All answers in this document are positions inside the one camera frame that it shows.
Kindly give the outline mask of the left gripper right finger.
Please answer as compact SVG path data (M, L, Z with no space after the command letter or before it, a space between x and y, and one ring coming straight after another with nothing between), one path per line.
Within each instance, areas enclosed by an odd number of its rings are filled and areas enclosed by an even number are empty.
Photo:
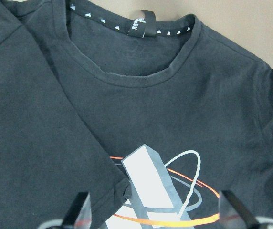
M258 220L232 191L222 190L219 199L219 223L223 227L257 227Z

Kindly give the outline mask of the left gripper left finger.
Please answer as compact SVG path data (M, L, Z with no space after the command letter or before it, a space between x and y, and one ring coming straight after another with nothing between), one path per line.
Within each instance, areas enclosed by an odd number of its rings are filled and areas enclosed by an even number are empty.
M62 227L90 227L91 200L89 192L79 192L67 211Z

